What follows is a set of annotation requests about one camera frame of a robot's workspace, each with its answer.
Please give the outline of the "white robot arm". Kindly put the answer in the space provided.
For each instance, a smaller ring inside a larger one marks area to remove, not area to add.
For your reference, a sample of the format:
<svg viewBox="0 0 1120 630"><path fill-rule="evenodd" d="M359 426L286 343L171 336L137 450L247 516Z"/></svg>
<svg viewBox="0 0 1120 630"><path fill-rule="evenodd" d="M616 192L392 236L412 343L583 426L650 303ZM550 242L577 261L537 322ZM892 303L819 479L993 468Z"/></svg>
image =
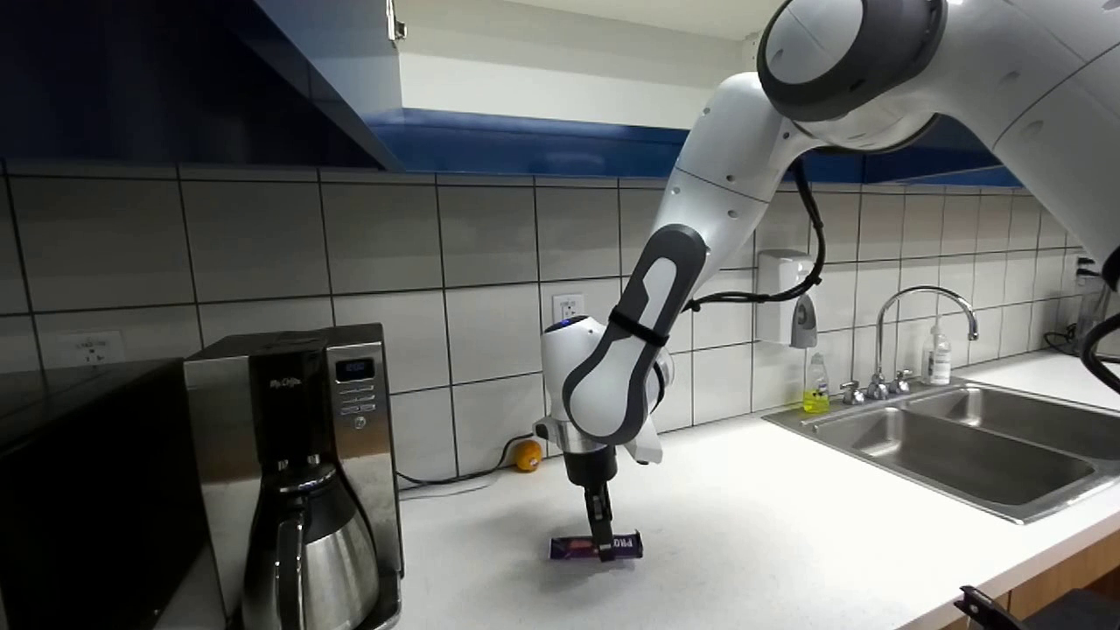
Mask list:
<svg viewBox="0 0 1120 630"><path fill-rule="evenodd" d="M758 68L698 117L616 308L544 334L544 426L590 510L583 535L550 542L557 562L642 555L612 530L616 459L662 455L662 346L776 186L817 151L895 151L937 119L965 125L1108 276L1120 272L1116 0L786 0Z"/></svg>

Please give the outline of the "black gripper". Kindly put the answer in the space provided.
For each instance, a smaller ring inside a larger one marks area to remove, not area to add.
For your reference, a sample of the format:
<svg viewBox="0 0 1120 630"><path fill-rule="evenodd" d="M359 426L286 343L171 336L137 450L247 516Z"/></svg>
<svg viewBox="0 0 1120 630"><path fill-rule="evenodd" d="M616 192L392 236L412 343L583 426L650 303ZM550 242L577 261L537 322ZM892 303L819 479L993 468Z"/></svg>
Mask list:
<svg viewBox="0 0 1120 630"><path fill-rule="evenodd" d="M608 510L608 490L605 490L605 482L616 476L616 455L612 453L569 455L565 467L569 467L569 479L573 487L585 487L585 510L590 510L595 558L616 562L612 510Z"/></svg>

